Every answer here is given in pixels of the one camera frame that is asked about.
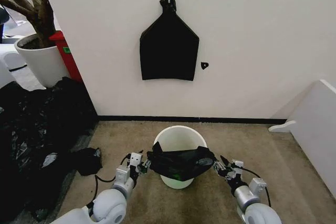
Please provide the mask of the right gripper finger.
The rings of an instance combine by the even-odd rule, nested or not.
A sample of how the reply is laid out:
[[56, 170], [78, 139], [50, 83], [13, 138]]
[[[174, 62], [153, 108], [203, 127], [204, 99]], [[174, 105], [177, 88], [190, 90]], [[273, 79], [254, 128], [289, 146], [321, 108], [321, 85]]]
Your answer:
[[220, 161], [215, 161], [213, 168], [217, 175], [220, 177], [226, 177], [226, 175], [228, 174], [228, 170]]
[[232, 169], [232, 164], [231, 164], [231, 162], [227, 158], [225, 158], [222, 155], [221, 155], [220, 158], [221, 158], [221, 160], [222, 160], [222, 162], [224, 164], [225, 169]]

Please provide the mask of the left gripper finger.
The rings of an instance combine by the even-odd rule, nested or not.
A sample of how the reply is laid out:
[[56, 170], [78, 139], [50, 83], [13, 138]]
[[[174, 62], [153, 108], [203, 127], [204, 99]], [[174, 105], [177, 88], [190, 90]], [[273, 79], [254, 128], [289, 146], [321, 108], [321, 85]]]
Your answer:
[[127, 160], [141, 160], [142, 159], [143, 150], [139, 152], [132, 152], [127, 155]]
[[151, 165], [151, 161], [148, 159], [145, 162], [141, 162], [136, 168], [138, 174], [139, 175], [146, 174], [148, 170], [150, 169], [150, 165]]

